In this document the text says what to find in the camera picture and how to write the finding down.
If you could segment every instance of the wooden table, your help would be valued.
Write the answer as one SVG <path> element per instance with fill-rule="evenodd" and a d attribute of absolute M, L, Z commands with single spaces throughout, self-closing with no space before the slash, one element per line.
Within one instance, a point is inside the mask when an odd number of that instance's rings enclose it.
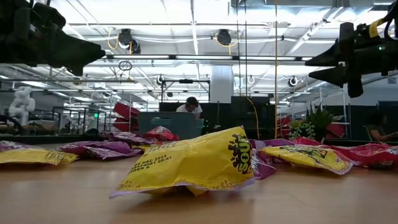
<path fill-rule="evenodd" d="M 0 223 L 396 223 L 398 173 L 277 166 L 238 193 L 108 199 L 135 158 L 65 167 L 0 166 Z"/>

